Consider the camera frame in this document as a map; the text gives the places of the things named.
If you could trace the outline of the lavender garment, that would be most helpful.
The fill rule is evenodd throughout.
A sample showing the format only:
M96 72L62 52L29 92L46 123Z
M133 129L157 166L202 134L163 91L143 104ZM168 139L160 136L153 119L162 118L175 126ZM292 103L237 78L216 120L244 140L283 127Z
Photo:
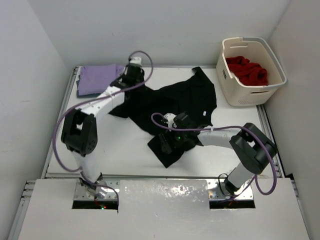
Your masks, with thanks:
M123 65L85 65L80 68L78 91L82 96L103 93L124 71Z

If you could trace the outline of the black garment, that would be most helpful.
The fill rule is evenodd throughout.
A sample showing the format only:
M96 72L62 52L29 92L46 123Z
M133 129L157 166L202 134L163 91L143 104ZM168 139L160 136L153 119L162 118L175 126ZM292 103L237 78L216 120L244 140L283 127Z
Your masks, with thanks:
M171 136L172 133L156 126L151 115L158 113L154 119L163 125L164 115L186 113L197 127L206 127L212 125L212 113L217 108L215 85L199 66L192 71L193 76L188 80L158 90L140 87L129 93L125 103L110 112L112 116L130 118L143 131L153 135L147 145L165 168L177 162L196 144L188 140L170 154L162 152L160 135Z

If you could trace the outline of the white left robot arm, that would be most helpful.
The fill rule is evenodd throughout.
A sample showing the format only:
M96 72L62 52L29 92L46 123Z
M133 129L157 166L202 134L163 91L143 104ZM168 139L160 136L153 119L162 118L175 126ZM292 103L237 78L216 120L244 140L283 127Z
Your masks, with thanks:
M116 107L125 103L130 90L144 83L142 59L133 57L122 75L114 80L98 97L85 101L64 117L61 141L72 152L81 174L81 182L95 190L102 178L93 155L98 144L98 121Z

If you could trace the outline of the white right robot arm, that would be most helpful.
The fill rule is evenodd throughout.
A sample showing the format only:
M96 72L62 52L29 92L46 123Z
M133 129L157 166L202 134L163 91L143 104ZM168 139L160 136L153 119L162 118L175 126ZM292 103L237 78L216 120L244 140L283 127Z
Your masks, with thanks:
M154 113L162 118L161 123L156 126L164 129L159 134L161 151L171 154L185 146L215 146L228 148L235 152L239 164L226 175L223 183L219 183L220 192L231 201L238 197L237 191L243 186L258 180L267 166L270 166L273 174L271 189L261 194L270 195L277 185L277 173L273 158L278 153L277 146L253 123L244 126L224 126L215 128L213 126L196 126L186 113L175 115L167 113Z

